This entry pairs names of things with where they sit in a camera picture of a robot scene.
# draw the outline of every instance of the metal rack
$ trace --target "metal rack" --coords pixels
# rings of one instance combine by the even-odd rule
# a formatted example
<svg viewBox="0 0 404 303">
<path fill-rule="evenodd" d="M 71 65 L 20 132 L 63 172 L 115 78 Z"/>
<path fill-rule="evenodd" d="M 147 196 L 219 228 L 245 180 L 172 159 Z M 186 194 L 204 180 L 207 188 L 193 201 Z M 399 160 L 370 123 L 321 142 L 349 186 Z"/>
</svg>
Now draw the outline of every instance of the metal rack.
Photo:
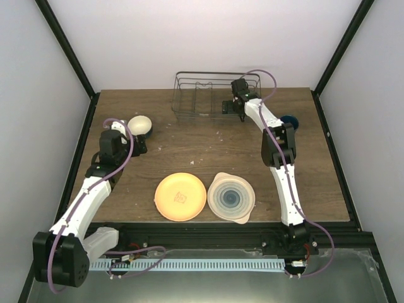
<svg viewBox="0 0 404 303">
<path fill-rule="evenodd" d="M 237 114 L 223 114 L 222 103 L 233 100 L 231 82 L 244 73 L 180 71 L 175 75 L 172 110 L 184 122 L 237 122 Z M 252 92 L 261 94 L 258 74 L 244 77 Z"/>
</svg>

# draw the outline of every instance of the white panel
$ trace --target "white panel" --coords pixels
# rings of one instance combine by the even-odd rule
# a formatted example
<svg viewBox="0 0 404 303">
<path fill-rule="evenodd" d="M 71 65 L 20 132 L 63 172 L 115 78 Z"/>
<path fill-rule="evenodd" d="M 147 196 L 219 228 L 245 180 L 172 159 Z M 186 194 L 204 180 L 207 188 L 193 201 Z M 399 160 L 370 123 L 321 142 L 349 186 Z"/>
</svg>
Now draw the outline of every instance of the white panel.
<svg viewBox="0 0 404 303">
<path fill-rule="evenodd" d="M 129 264 L 119 263 L 113 271 L 143 271 L 159 259 L 137 259 Z M 90 271 L 109 271 L 112 259 L 97 259 Z M 164 259 L 151 271 L 256 271 L 285 273 L 284 259 Z"/>
<path fill-rule="evenodd" d="M 314 88 L 360 0 L 50 0 L 94 89 L 264 68 Z M 263 86 L 272 85 L 264 78 Z"/>
<path fill-rule="evenodd" d="M 0 9 L 0 296 L 17 302 L 55 218 L 89 99 L 35 1 Z"/>
<path fill-rule="evenodd" d="M 404 302 L 404 2 L 375 1 L 321 101 L 365 230 Z"/>
</svg>

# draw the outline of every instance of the black metal frame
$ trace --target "black metal frame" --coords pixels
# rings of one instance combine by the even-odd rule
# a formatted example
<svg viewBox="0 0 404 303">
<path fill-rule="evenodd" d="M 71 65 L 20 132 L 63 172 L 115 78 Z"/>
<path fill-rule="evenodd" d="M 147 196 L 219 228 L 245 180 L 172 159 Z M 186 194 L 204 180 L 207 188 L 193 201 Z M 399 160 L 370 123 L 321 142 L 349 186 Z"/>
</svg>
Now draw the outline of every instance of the black metal frame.
<svg viewBox="0 0 404 303">
<path fill-rule="evenodd" d="M 74 180 L 76 178 L 80 160 L 84 151 L 86 139 L 95 108 L 98 102 L 99 93 L 95 93 L 86 74 L 81 67 L 79 60 L 73 52 L 69 41 L 67 40 L 59 22 L 57 21 L 51 6 L 47 0 L 35 0 L 42 14 L 47 20 L 50 28 L 54 32 L 58 42 L 60 43 L 66 57 L 69 59 L 73 69 L 85 88 L 91 99 L 88 112 L 85 118 L 84 126 L 79 138 L 78 146 L 74 154 L 73 162 L 68 175 L 59 209 L 57 211 L 56 220 L 67 210 L 69 199 L 73 190 Z M 386 270 L 384 269 L 377 245 L 371 232 L 363 232 L 360 226 L 359 218 L 352 201 L 342 167 L 335 150 L 333 139 L 330 135 L 328 125 L 324 116 L 320 103 L 320 94 L 323 92 L 327 82 L 336 69 L 340 59 L 345 53 L 349 43 L 353 39 L 356 31 L 360 27 L 367 12 L 370 10 L 374 0 L 362 0 L 353 16 L 341 42 L 338 44 L 330 63 L 325 69 L 316 89 L 312 91 L 313 101 L 316 105 L 321 126 L 324 131 L 328 148 L 335 166 L 335 171 L 342 189 L 343 197 L 347 206 L 350 221 L 348 222 L 320 222 L 326 227 L 333 237 L 335 246 L 339 248 L 368 248 L 371 250 L 373 258 L 379 263 L 379 275 L 384 286 L 384 290 L 389 302 L 396 302 L 395 295 L 391 288 Z M 279 222 L 272 223 L 247 223 L 238 225 L 235 223 L 92 223 L 88 229 L 91 234 L 101 225 L 110 225 L 123 230 L 131 240 L 136 242 L 147 242 L 149 245 L 164 245 L 169 249 L 185 249 L 185 248 L 255 248 L 261 247 L 263 242 L 270 243 L 273 235 L 282 228 Z M 329 248 L 330 243 L 320 230 L 311 227 L 311 234 L 315 236 L 318 248 Z M 262 247 L 263 253 L 273 252 L 269 245 L 267 248 Z M 278 254 L 287 258 L 289 255 Z M 27 280 L 21 292 L 19 302 L 26 302 L 29 291 L 33 282 L 33 266 L 28 274 Z"/>
</svg>

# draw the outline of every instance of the wooden tabletop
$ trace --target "wooden tabletop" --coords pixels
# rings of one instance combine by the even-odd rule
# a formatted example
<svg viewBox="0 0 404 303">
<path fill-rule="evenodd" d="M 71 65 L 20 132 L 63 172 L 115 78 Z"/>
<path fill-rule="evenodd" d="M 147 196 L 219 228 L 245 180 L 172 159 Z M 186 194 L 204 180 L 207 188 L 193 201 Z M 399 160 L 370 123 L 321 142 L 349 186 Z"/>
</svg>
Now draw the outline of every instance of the wooden tabletop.
<svg viewBox="0 0 404 303">
<path fill-rule="evenodd" d="M 136 115 L 153 121 L 148 152 L 132 158 L 94 222 L 168 222 L 153 202 L 159 182 L 174 172 L 189 172 L 208 189 L 219 172 L 247 180 L 256 193 L 251 222 L 280 221 L 280 203 L 273 176 L 261 159 L 261 131 L 252 123 L 215 124 L 178 121 L 171 110 L 172 90 L 104 90 L 93 117 L 72 199 L 82 185 L 91 157 L 98 151 L 106 118 L 130 120 Z M 262 95 L 269 90 L 263 89 Z M 348 221 L 333 162 L 308 88 L 281 88 L 267 103 L 278 117 L 292 114 L 296 132 L 295 175 L 304 213 L 315 221 Z M 221 221 L 206 203 L 192 221 Z"/>
</svg>

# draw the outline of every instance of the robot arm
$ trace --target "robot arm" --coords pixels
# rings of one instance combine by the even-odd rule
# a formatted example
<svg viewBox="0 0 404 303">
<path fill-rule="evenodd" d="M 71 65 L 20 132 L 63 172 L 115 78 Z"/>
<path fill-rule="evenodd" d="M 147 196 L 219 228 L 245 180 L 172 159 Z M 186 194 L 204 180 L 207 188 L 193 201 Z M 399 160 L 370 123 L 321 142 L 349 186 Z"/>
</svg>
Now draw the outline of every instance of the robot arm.
<svg viewBox="0 0 404 303">
<path fill-rule="evenodd" d="M 127 159 L 130 143 L 124 134 L 125 128 L 118 122 L 114 122 L 111 129 L 101 134 L 100 151 L 93 156 L 77 197 L 49 232 L 39 232 L 33 239 L 33 263 L 37 281 L 47 282 L 51 247 L 63 226 L 65 228 L 56 247 L 51 269 L 56 284 L 79 287 L 85 281 L 90 263 L 117 245 L 119 233 L 116 229 L 101 227 L 87 238 L 85 234 L 98 208 L 113 191 L 122 171 L 91 190 L 88 189 L 118 169 Z M 147 152 L 145 136 L 136 135 L 133 142 L 132 157 Z"/>
<path fill-rule="evenodd" d="M 259 107 L 263 115 L 266 125 L 269 127 L 272 135 L 278 140 L 282 148 L 282 152 L 287 160 L 287 170 L 292 183 L 292 190 L 297 207 L 300 207 L 299 196 L 295 183 L 295 167 L 294 159 L 296 157 L 294 129 L 291 124 L 283 123 L 272 112 L 261 103 L 261 98 L 257 93 L 250 92 L 244 78 L 232 82 L 233 91 L 233 110 L 238 113 L 241 121 L 245 116 L 250 117 L 258 128 L 263 132 L 263 142 L 261 147 L 261 156 L 266 166 L 270 167 L 271 173 L 275 179 L 276 188 L 281 205 L 281 221 L 286 226 L 300 225 L 304 223 L 304 219 L 297 212 L 294 206 L 293 199 L 290 193 L 288 180 L 286 177 L 285 168 L 283 167 L 282 159 L 273 144 L 269 134 L 266 132 L 263 121 L 259 116 Z"/>
</svg>

